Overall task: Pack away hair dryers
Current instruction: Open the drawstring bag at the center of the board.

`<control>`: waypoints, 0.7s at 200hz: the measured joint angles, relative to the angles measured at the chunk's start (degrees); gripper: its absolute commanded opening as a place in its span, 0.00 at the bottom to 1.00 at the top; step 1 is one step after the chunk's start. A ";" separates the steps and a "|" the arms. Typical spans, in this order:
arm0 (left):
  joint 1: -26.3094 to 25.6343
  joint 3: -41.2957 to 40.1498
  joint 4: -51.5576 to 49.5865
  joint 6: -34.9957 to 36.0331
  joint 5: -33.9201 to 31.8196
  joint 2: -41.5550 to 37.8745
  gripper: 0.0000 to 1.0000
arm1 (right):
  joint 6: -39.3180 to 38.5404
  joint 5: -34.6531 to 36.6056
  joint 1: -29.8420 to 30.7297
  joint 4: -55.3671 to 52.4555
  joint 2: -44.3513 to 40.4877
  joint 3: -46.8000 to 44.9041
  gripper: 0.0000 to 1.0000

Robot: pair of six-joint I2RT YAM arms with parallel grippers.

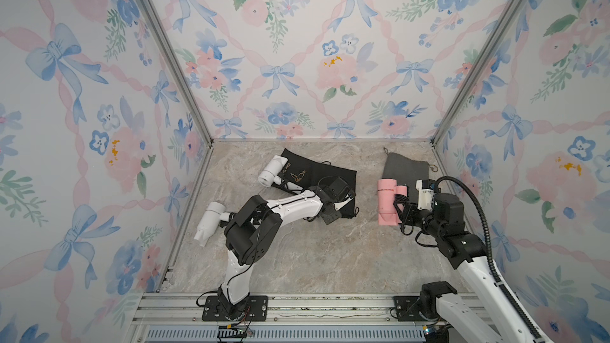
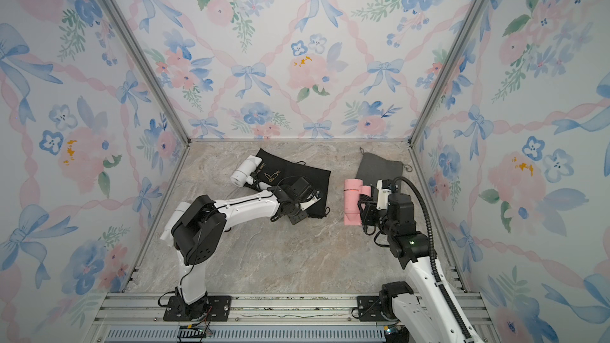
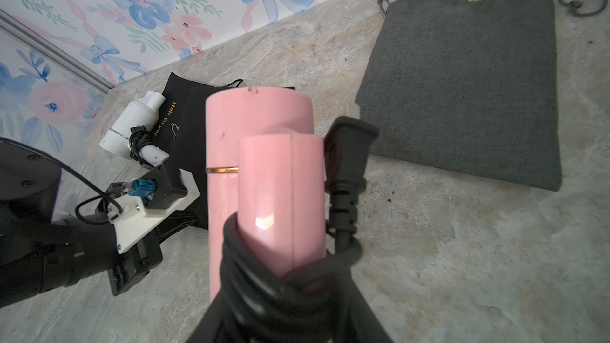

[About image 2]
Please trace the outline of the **pink folding hair dryer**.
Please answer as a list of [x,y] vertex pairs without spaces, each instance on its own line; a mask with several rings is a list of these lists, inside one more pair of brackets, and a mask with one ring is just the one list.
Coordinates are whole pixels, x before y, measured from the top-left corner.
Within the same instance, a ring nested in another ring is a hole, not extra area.
[[344,224],[361,225],[361,207],[358,205],[362,195],[371,195],[371,187],[361,179],[346,179],[344,181]]

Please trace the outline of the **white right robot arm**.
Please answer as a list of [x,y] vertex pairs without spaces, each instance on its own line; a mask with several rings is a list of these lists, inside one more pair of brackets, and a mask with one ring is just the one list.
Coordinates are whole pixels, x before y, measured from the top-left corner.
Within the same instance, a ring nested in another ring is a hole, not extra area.
[[382,313],[403,325],[415,342],[482,342],[449,287],[437,259],[430,214],[422,195],[416,198],[426,233],[417,230],[410,195],[391,193],[382,208],[366,195],[358,201],[362,222],[379,222],[379,232],[407,276],[382,286]]

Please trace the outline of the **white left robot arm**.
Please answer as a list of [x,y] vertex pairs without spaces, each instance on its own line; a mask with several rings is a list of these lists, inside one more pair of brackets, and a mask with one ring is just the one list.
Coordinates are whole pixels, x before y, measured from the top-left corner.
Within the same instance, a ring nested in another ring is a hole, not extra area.
[[191,306],[206,297],[207,261],[225,232],[256,219],[276,222],[286,217],[295,225],[306,219],[309,208],[321,199],[321,191],[299,177],[293,184],[271,186],[241,198],[212,200],[201,195],[192,203],[180,203],[160,236],[181,259],[178,298]]

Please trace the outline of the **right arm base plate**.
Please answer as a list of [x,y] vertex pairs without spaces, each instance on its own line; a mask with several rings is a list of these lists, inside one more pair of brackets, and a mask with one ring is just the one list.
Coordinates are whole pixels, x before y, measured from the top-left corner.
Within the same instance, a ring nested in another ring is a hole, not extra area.
[[382,310],[378,295],[359,295],[356,297],[357,306],[352,316],[360,322],[395,322]]

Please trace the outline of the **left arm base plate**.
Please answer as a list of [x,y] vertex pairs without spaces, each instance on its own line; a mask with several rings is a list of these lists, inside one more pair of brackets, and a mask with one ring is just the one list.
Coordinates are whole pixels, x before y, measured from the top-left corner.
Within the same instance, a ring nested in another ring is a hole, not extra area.
[[195,303],[187,305],[179,295],[169,298],[164,306],[165,322],[226,322],[229,318],[232,297],[229,295],[206,295]]

